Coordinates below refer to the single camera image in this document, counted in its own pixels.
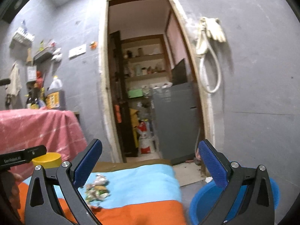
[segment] blue plastic tub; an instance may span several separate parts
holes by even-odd
[[[271,178],[270,178],[270,182],[273,191],[274,207],[276,209],[280,197],[279,187],[277,183]],[[238,193],[238,196],[229,214],[226,217],[227,221],[233,219],[234,216],[236,215],[240,203],[242,202],[242,199],[244,197],[246,187],[247,186],[241,187],[240,192]],[[223,189],[216,186],[214,181],[211,181],[210,183],[206,184],[203,188],[201,188],[198,191],[198,193],[192,199],[192,202],[190,204],[190,209],[189,209],[190,221],[192,225],[198,225],[199,222],[205,218],[205,216],[208,214],[210,209],[218,200],[222,191]]]

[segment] hanging towel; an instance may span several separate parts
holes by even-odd
[[[17,62],[13,64],[9,75],[10,84],[6,88],[7,97],[10,98],[12,104],[15,103],[15,98],[18,95],[20,89],[22,89],[21,79],[19,74],[19,66]]]

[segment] dark bottle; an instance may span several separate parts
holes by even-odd
[[[32,97],[32,102],[31,102],[31,109],[39,109],[39,104],[38,104],[38,94],[39,94],[39,89],[38,89],[38,84],[34,84],[33,88],[33,97]]]
[[[30,109],[32,102],[32,90],[30,89],[28,92],[28,98],[26,100],[26,108]]]

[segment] dark wooden door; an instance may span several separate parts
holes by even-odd
[[[114,105],[115,121],[121,151],[127,157],[136,157],[137,148],[135,147],[134,136],[132,132],[120,38],[120,31],[116,31],[109,35],[108,47],[109,53],[112,53],[112,56],[109,56],[109,75],[111,79],[112,103]]]

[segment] white hose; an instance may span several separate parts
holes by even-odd
[[[200,82],[201,82],[204,90],[207,93],[212,94],[212,93],[217,92],[217,90],[220,88],[221,78],[222,78],[221,67],[220,67],[218,58],[217,58],[214,50],[212,49],[212,46],[210,45],[209,40],[207,39],[206,30],[202,30],[201,33],[202,33],[202,35],[204,37],[204,40],[205,40],[205,42],[207,44],[207,47],[208,47],[210,53],[212,54],[212,57],[214,58],[214,61],[215,61],[215,64],[216,64],[216,68],[217,68],[217,85],[216,85],[216,87],[213,90],[210,90],[209,86],[206,85],[205,82],[203,82],[203,64],[204,64],[204,60],[205,60],[205,54],[203,54],[202,57],[200,57],[199,77],[200,77]]]

